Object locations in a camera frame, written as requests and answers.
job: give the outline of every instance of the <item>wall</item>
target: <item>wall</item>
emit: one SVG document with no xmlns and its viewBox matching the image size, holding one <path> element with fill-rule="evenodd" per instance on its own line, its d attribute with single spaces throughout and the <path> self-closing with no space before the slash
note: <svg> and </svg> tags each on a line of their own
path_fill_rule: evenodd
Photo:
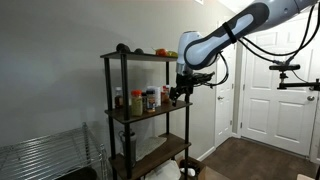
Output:
<svg viewBox="0 0 320 180">
<path fill-rule="evenodd" d="M 0 3 L 0 146 L 80 127 L 87 122 L 109 145 L 103 61 L 118 43 L 131 50 L 176 50 L 184 31 L 207 35 L 233 13 L 214 0 L 29 0 Z M 111 63 L 113 86 L 119 61 Z M 170 66 L 174 85 L 175 64 Z M 129 63 L 129 88 L 165 83 L 164 65 Z M 190 155 L 213 146 L 214 90 L 198 88 L 191 101 Z M 184 111 L 172 113 L 172 132 L 184 137 Z M 164 116 L 133 125 L 138 141 L 164 132 Z M 115 124 L 116 131 L 122 126 Z"/>
</svg>

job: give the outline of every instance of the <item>black metal frame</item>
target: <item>black metal frame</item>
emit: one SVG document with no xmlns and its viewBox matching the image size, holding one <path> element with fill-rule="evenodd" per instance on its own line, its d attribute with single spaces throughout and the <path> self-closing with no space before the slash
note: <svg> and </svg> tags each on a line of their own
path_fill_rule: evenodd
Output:
<svg viewBox="0 0 320 180">
<path fill-rule="evenodd" d="M 123 87 L 123 105 L 124 105 L 124 119 L 129 120 L 129 96 L 128 96 L 128 69 L 127 69 L 127 55 L 120 54 L 121 56 L 121 75 L 122 75 L 122 87 Z M 111 74 L 110 74 L 110 59 L 104 58 L 104 67 L 105 67 L 105 77 L 106 77 L 106 91 L 107 91 L 107 101 L 108 101 L 108 111 L 112 111 L 112 88 L 111 88 Z M 166 84 L 169 84 L 169 62 L 166 62 Z M 185 101 L 189 103 L 189 94 L 186 95 Z M 189 111 L 190 107 L 186 107 L 186 124 L 185 124 L 185 144 L 189 143 Z M 111 159 L 116 158 L 116 149 L 115 149 L 115 136 L 114 136 L 114 123 L 113 118 L 108 115 L 109 119 L 109 133 L 110 133 L 110 144 L 111 144 Z M 131 167 L 131 143 L 130 143 L 130 123 L 124 125 L 124 134 L 125 134 L 125 145 L 126 145 L 126 159 L 125 165 L 127 169 L 127 178 L 132 177 L 132 167 Z M 166 113 L 166 134 L 170 133 L 170 113 Z M 187 180 L 187 164 L 189 157 L 189 148 L 185 149 L 185 179 Z M 112 167 L 113 179 L 117 180 L 117 171 Z"/>
</svg>

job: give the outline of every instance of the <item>dark floor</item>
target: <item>dark floor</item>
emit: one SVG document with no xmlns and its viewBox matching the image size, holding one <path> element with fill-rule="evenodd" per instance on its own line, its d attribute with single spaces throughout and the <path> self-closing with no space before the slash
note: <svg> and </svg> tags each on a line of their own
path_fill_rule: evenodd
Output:
<svg viewBox="0 0 320 180">
<path fill-rule="evenodd" d="M 230 138 L 203 163 L 231 180 L 314 178 L 317 165 L 306 159 L 244 139 Z"/>
</svg>

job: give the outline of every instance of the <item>wire rack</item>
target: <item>wire rack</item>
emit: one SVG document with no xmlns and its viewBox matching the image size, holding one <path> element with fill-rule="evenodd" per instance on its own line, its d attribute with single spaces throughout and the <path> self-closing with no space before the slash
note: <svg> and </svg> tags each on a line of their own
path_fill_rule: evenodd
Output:
<svg viewBox="0 0 320 180">
<path fill-rule="evenodd" d="M 83 123 L 82 128 L 0 147 L 0 179 L 57 179 L 100 163 L 107 178 L 106 150 Z"/>
</svg>

